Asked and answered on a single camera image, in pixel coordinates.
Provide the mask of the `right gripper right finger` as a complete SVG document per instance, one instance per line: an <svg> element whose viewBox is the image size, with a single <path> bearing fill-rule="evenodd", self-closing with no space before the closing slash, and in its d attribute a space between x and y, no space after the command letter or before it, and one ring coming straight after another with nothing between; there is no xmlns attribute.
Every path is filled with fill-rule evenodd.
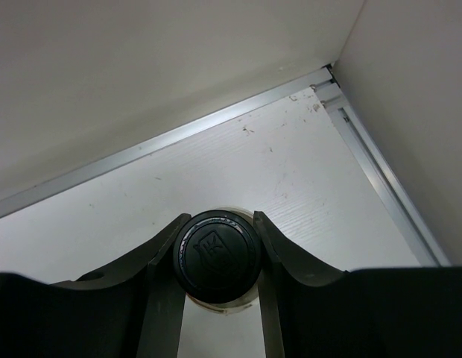
<svg viewBox="0 0 462 358"><path fill-rule="evenodd" d="M462 357L462 266L340 271L262 212L267 357Z"/></svg>

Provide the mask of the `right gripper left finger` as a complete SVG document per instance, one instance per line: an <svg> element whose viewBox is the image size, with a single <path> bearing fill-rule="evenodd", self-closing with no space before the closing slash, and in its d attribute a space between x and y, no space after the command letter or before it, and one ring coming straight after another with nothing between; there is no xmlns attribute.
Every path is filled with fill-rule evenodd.
<svg viewBox="0 0 462 358"><path fill-rule="evenodd" d="M188 219L77 280L0 272L0 357L175 357L185 292L172 254Z"/></svg>

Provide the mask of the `tall black-capped sauce bottle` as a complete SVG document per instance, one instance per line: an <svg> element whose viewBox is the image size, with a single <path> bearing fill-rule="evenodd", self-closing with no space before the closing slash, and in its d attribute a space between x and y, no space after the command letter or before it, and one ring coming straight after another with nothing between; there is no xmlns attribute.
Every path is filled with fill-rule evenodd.
<svg viewBox="0 0 462 358"><path fill-rule="evenodd" d="M173 247L173 268L189 299L231 315L257 304L261 239L246 210L222 207L192 216Z"/></svg>

